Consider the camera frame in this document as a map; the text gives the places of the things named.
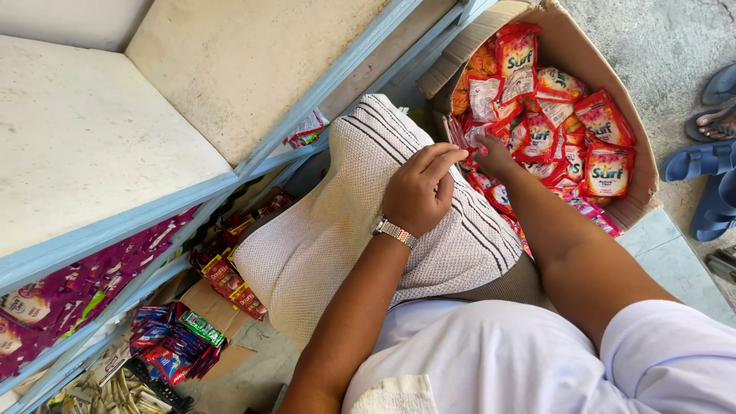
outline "watch face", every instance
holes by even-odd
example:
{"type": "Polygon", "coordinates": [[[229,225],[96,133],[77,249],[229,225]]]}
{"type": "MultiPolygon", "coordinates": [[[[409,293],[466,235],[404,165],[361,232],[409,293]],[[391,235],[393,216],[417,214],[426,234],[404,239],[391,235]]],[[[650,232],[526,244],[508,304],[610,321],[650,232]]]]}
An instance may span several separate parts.
{"type": "Polygon", "coordinates": [[[373,236],[376,234],[379,234],[381,232],[381,228],[383,227],[383,224],[386,222],[386,218],[382,215],[378,216],[378,218],[373,223],[373,236]]]}

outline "hand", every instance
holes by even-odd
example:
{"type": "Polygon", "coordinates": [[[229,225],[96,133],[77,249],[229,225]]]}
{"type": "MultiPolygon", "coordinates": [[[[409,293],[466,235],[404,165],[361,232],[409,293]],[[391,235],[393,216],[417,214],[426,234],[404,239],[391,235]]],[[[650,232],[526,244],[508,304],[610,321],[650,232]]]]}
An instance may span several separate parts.
{"type": "Polygon", "coordinates": [[[414,237],[435,228],[452,206],[455,181],[450,167],[467,155],[446,143],[428,145],[412,155],[391,177],[383,195],[381,208],[388,221],[414,237]]]}
{"type": "Polygon", "coordinates": [[[488,155],[483,155],[478,151],[473,154],[473,159],[481,165],[482,170],[490,177],[503,180],[503,176],[508,171],[519,168],[519,164],[514,161],[509,149],[503,145],[500,139],[478,134],[475,136],[475,140],[488,149],[488,155]]]}

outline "foot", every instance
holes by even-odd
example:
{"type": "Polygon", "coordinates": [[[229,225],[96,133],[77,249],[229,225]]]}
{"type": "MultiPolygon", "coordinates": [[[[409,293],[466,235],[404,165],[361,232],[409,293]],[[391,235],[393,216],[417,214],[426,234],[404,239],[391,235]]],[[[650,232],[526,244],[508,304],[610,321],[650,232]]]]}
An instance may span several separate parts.
{"type": "Polygon", "coordinates": [[[700,126],[698,131],[705,136],[709,136],[710,138],[717,140],[736,137],[736,112],[731,114],[728,118],[720,120],[718,124],[713,123],[716,119],[723,116],[728,109],[730,108],[726,108],[721,112],[703,115],[698,118],[697,123],[698,126],[700,126]]]}

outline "white shirt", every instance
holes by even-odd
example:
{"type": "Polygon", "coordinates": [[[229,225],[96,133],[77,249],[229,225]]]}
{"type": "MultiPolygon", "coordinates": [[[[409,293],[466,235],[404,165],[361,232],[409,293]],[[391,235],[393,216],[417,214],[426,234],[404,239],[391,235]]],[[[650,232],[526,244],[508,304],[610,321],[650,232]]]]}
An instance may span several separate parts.
{"type": "Polygon", "coordinates": [[[545,309],[431,302],[389,313],[377,349],[389,347],[358,369],[344,414],[402,374],[428,375],[439,413],[736,413],[736,329],[688,306],[627,306],[607,326],[599,359],[579,329],[545,309]]]}

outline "wristwatch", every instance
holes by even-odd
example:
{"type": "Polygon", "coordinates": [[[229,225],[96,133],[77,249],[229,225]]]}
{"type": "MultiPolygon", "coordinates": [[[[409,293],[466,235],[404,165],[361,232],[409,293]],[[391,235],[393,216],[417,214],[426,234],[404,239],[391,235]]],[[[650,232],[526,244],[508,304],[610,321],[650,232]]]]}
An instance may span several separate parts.
{"type": "Polygon", "coordinates": [[[419,242],[419,240],[416,237],[412,236],[408,231],[395,225],[392,222],[389,222],[386,219],[386,216],[384,216],[383,214],[378,216],[375,221],[375,230],[373,230],[373,236],[379,233],[388,234],[389,236],[409,246],[409,248],[411,248],[412,250],[417,246],[417,243],[419,242]]]}

